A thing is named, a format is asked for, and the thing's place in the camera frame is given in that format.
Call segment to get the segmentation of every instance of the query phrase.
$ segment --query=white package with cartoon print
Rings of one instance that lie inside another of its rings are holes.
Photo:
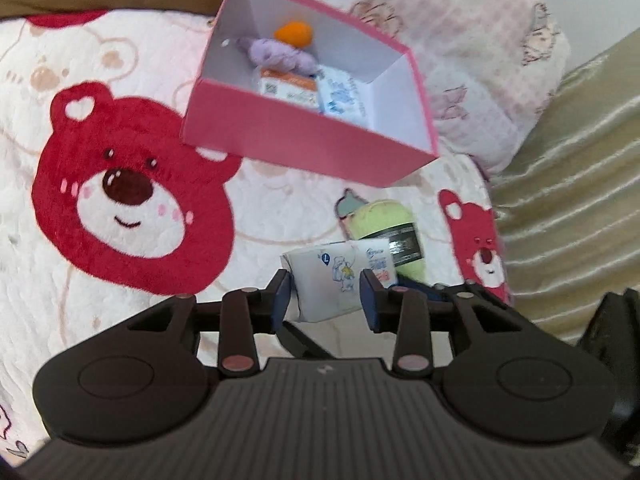
[[[282,265],[293,275],[292,321],[315,323],[361,309],[360,273],[371,269],[386,288],[398,282],[389,240],[350,240],[289,251]]]

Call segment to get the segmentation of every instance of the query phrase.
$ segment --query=small red bear print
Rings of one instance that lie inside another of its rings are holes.
[[[108,10],[86,10],[84,12],[70,12],[63,14],[36,14],[27,16],[27,21],[31,25],[40,28],[65,28],[74,25],[84,25],[85,23],[97,20],[105,15]]]
[[[504,301],[504,271],[495,239],[492,210],[482,209],[471,202],[462,203],[448,189],[438,194],[438,201],[449,225],[462,278],[480,283]]]
[[[195,294],[225,269],[234,220],[217,162],[180,142],[181,117],[99,82],[60,91],[31,191],[45,236],[97,278],[154,294]]]

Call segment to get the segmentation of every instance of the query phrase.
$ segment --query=bear ear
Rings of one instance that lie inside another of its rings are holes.
[[[87,120],[97,110],[113,102],[111,91],[102,83],[85,82],[58,92],[51,101],[53,131]]]
[[[204,148],[196,148],[196,151],[202,158],[207,159],[213,165],[213,171],[215,171],[218,182],[226,182],[231,179],[238,172],[242,164],[241,156],[206,150]]]
[[[438,202],[443,213],[451,220],[462,218],[462,202],[458,196],[449,189],[443,189],[438,193]]]

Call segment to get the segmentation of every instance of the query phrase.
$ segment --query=ribbed surface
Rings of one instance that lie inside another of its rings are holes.
[[[640,286],[640,32],[565,78],[492,181],[515,307],[568,342]]]
[[[603,480],[626,467],[594,441],[509,447],[454,420],[427,383],[376,360],[270,360],[226,381],[188,425],[154,442],[87,449],[55,441],[31,480]]]

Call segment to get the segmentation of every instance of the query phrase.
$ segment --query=open cardboard box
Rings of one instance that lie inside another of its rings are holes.
[[[257,93],[235,40],[271,38],[292,20],[314,29],[306,49],[346,70],[369,129]],[[317,0],[224,0],[182,127],[182,140],[369,186],[390,186],[437,157],[436,131],[410,49]]]

